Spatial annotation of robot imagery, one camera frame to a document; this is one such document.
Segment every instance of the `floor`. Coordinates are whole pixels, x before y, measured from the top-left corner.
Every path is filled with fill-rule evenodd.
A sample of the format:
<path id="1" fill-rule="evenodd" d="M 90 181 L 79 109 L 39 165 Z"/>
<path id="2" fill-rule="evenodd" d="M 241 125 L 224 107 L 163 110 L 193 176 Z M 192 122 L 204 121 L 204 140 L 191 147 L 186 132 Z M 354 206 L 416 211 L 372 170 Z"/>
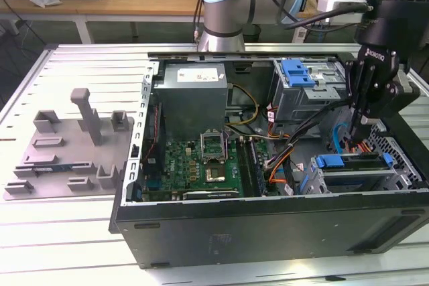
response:
<path id="1" fill-rule="evenodd" d="M 32 28 L 48 44 L 79 44 L 80 38 L 74 23 L 65 21 L 35 21 Z M 92 22 L 89 28 L 96 43 L 118 44 L 132 42 L 131 29 L 128 23 Z M 192 41 L 192 25 L 190 23 L 139 23 L 140 37 L 135 42 L 140 43 L 189 43 Z M 329 33 L 323 39 L 320 35 L 310 34 L 306 42 L 351 43 L 354 28 Z M 260 42 L 287 43 L 292 41 L 292 31 L 285 31 L 279 26 L 262 26 Z M 31 68 L 33 62 L 44 46 L 27 32 L 27 26 L 20 27 L 19 35 L 12 37 L 5 33 L 0 37 L 0 109 L 3 108 L 22 78 Z M 420 71 L 429 57 L 429 46 L 416 53 L 411 61 L 412 67 Z M 426 64 L 423 77 L 429 80 L 429 63 Z"/>

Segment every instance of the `yellow wire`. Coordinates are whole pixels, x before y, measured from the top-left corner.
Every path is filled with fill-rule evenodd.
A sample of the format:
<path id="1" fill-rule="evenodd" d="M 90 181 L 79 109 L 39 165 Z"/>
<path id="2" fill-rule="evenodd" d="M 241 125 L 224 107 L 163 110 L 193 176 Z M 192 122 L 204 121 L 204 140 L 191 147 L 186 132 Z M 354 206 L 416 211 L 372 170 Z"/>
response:
<path id="1" fill-rule="evenodd" d="M 250 97 L 250 99 L 253 101 L 253 104 L 255 104 L 255 114 L 253 114 L 253 116 L 248 120 L 240 121 L 240 122 L 225 123 L 225 124 L 226 125 L 246 125 L 246 124 L 249 124 L 250 122 L 253 122 L 256 119 L 257 114 L 259 112 L 259 107 L 257 105 L 257 102 L 256 102 L 255 98 L 249 92 L 247 92 L 243 87 L 241 87 L 240 85 L 233 84 L 233 87 L 240 88 L 244 93 L 246 93 Z"/>

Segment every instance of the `wooden desk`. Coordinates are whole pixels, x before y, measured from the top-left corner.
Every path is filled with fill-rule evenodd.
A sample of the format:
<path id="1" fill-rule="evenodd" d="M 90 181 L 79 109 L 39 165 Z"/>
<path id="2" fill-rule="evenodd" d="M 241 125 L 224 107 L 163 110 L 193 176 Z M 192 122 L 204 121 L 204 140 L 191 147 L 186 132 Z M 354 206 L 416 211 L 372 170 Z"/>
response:
<path id="1" fill-rule="evenodd" d="M 197 0 L 61 0 L 62 4 L 47 8 L 34 5 L 29 0 L 7 0 L 10 6 L 26 20 L 73 21 L 83 44 L 93 43 L 86 26 L 88 21 L 132 21 L 133 35 L 137 35 L 138 21 L 191 22 Z M 317 5 L 307 2 L 299 18 L 312 17 Z M 3 25 L 16 19 L 9 8 L 0 1 L 0 19 Z M 17 33 L 14 24 L 9 24 Z"/>

